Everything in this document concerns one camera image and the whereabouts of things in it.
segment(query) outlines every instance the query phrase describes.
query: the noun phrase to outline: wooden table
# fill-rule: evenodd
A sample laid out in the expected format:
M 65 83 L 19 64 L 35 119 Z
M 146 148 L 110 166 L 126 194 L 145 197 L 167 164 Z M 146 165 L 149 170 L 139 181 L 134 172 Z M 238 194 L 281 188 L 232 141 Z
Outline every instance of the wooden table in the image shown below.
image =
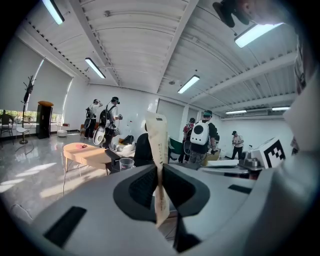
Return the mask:
M 78 148 L 77 145 L 86 145 L 86 147 Z M 107 156 L 104 148 L 80 142 L 70 143 L 63 147 L 63 155 L 65 156 L 65 172 L 68 171 L 68 159 L 71 159 L 86 166 L 103 169 L 108 174 L 111 158 Z

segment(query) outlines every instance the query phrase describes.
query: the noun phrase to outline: window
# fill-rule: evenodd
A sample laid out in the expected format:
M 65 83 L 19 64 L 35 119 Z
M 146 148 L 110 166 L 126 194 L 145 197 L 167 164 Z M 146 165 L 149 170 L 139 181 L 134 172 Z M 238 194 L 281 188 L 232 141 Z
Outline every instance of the window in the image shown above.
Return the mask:
M 3 109 L 0 109 L 0 115 L 4 113 Z M 15 111 L 15 110 L 6 110 L 6 114 L 11 115 L 14 118 L 14 121 L 18 122 L 18 124 L 21 124 L 23 112 L 22 111 Z M 32 117 L 30 120 L 33 119 L 33 123 L 37 122 L 37 112 L 36 111 L 26 111 L 24 113 L 24 117 Z M 62 114 L 55 114 L 52 113 L 51 115 L 51 123 L 55 124 L 62 118 Z

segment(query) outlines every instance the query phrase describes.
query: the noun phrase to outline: tile floor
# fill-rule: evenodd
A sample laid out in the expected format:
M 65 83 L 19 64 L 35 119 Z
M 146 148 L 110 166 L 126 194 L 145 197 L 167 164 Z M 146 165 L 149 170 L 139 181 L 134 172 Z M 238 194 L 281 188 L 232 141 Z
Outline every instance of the tile floor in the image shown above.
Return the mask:
M 32 218 L 35 218 L 43 209 L 62 197 L 64 182 L 65 157 L 64 145 L 74 142 L 85 142 L 94 145 L 92 140 L 85 140 L 80 133 L 71 132 L 67 137 L 57 137 L 52 134 L 50 138 L 38 139 L 33 136 L 27 138 L 29 143 L 26 151 L 34 149 L 25 155 L 19 140 L 7 140 L 0 148 L 0 197 L 8 210 L 27 223 L 32 220 L 18 206 L 26 209 Z M 64 193 L 68 193 L 80 184 L 106 175 L 106 171 L 77 162 L 70 162 L 65 176 Z M 159 231 L 173 244 L 175 236 L 176 219 L 167 220 Z

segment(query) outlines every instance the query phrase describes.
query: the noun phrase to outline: ceiling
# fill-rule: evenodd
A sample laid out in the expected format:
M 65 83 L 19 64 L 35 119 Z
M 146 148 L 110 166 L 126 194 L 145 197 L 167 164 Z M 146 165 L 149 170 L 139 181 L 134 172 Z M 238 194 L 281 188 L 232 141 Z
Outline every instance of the ceiling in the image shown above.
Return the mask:
M 26 22 L 93 84 L 159 94 L 219 116 L 290 105 L 296 93 L 294 30 L 283 24 L 239 48 L 235 35 L 248 27 L 236 18 L 235 27 L 227 27 L 213 2 L 55 0 L 65 19 L 57 25 L 40 1 Z M 86 57 L 106 79 L 87 70 Z M 192 75 L 200 80 L 178 94 Z

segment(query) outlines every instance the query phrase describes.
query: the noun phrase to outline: glass cup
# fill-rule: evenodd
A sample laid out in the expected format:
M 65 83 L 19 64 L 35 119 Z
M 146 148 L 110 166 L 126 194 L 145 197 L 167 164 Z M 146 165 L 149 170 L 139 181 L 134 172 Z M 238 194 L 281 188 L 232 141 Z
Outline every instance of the glass cup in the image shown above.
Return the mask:
M 119 161 L 120 171 L 131 169 L 134 167 L 135 161 L 131 158 L 121 158 Z

